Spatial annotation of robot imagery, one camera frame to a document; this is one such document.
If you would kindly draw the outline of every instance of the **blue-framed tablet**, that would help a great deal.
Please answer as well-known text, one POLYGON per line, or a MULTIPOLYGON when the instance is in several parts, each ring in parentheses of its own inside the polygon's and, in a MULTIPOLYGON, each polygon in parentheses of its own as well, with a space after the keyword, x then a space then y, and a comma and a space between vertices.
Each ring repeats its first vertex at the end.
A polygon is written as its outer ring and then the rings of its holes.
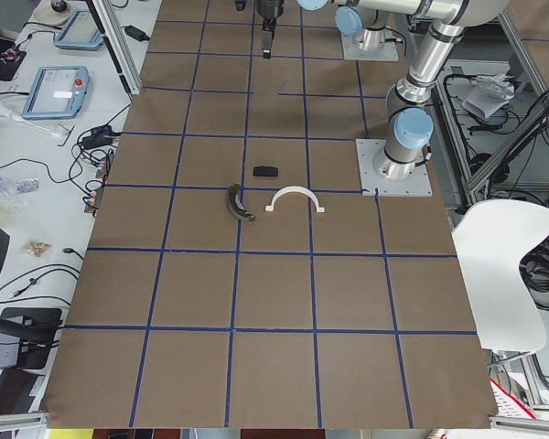
POLYGON ((25 119, 69 119, 83 104, 90 74, 83 66, 41 67, 28 94, 25 119))
POLYGON ((78 9, 55 37, 55 46, 76 50, 97 50, 103 43, 102 34, 87 9, 78 9))

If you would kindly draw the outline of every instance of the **white chair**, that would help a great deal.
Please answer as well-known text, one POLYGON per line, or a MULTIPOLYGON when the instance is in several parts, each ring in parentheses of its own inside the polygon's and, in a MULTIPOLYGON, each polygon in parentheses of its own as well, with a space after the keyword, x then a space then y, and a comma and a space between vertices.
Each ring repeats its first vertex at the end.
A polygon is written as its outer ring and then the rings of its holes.
POLYGON ((542 348, 547 335, 519 263, 549 235, 549 209, 513 199, 482 201, 452 235, 481 346, 514 352, 542 348))

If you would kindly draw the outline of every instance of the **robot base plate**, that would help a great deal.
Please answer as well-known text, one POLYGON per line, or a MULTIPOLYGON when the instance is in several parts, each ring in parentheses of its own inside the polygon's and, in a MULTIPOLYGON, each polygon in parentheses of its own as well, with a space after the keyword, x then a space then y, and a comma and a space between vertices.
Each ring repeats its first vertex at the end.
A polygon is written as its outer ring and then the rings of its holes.
MULTIPOLYGON (((393 32, 385 29, 385 37, 392 38, 393 32)), ((399 54, 393 42, 385 42, 375 50, 361 50, 355 43, 354 37, 341 35, 341 46, 344 49, 344 59, 355 59, 357 61, 391 61, 397 62, 399 54)))
POLYGON ((374 196, 378 190, 380 197, 431 197, 433 191, 425 165, 416 167, 405 180, 390 180, 372 169, 372 160, 385 143, 385 140, 379 139, 356 140, 362 195, 374 196))

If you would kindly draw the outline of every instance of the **white desk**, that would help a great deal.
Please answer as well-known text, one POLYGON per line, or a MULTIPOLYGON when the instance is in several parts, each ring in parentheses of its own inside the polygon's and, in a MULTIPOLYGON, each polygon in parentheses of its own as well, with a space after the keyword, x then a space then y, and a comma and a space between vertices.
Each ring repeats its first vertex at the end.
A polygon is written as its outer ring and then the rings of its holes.
MULTIPOLYGON (((149 36, 152 34, 156 15, 162 0, 135 1, 132 0, 126 9, 117 9, 120 23, 141 28, 149 36)), ((77 8, 83 8, 84 3, 72 2, 77 8)), ((27 38, 29 32, 44 30, 46 27, 28 25, 20 33, 18 41, 27 38)), ((145 58, 147 42, 138 42, 126 37, 136 67, 141 69, 145 58)), ((77 136, 93 126, 101 125, 111 119, 119 110, 129 103, 119 81, 111 58, 105 49, 94 52, 79 50, 61 50, 52 44, 52 36, 48 33, 37 33, 32 39, 22 45, 27 57, 22 62, 15 80, 0 82, 0 91, 29 91, 39 67, 81 65, 90 72, 90 85, 83 106, 74 119, 64 121, 36 121, 42 126, 51 126, 56 122, 75 129, 67 143, 58 146, 62 140, 58 137, 41 132, 22 123, 15 123, 0 118, 0 166, 18 158, 30 158, 48 164, 51 174, 57 180, 68 177, 68 170, 73 160, 70 148, 77 136)), ((5 98, 5 103, 13 110, 22 111, 26 97, 12 95, 5 98)), ((124 112, 113 122, 113 129, 121 131, 127 112, 124 112)), ((85 182, 94 178, 95 168, 84 166, 83 174, 76 182, 83 186, 85 182)), ((5 266, 0 276, 0 286, 23 272, 39 267, 46 263, 66 263, 81 268, 81 260, 73 254, 64 254, 61 249, 72 247, 79 253, 84 253, 92 233, 93 217, 83 213, 81 192, 71 183, 54 184, 41 165, 28 162, 18 163, 0 171, 8 177, 40 177, 40 188, 37 192, 25 194, 22 197, 29 206, 22 212, 6 216, 0 222, 0 227, 10 235, 10 247, 6 256, 5 266), (29 240, 45 241, 53 245, 45 258, 35 258, 24 254, 19 249, 29 240)), ((9 295, 17 289, 27 285, 28 278, 23 279, 0 293, 0 301, 9 299, 9 295)), ((55 295, 68 301, 73 296, 75 281, 66 273, 52 273, 39 281, 18 298, 35 295, 55 295)), ((0 313, 5 307, 61 307, 61 302, 49 299, 36 299, 18 302, 11 305, 0 305, 0 313)), ((67 316, 67 309, 63 309, 63 318, 67 316)), ((56 349, 53 349, 47 366, 36 373, 47 376, 51 370, 56 349)), ((47 380, 44 381, 31 411, 37 410, 43 396, 47 380)))

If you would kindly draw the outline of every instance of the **yellow object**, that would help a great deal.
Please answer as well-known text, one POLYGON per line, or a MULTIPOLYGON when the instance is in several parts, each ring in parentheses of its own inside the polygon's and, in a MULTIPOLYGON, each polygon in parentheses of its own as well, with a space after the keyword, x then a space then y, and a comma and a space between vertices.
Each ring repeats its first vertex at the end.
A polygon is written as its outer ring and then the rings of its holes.
POLYGON ((49 430, 48 439, 92 439, 93 429, 84 428, 77 430, 53 429, 49 430))

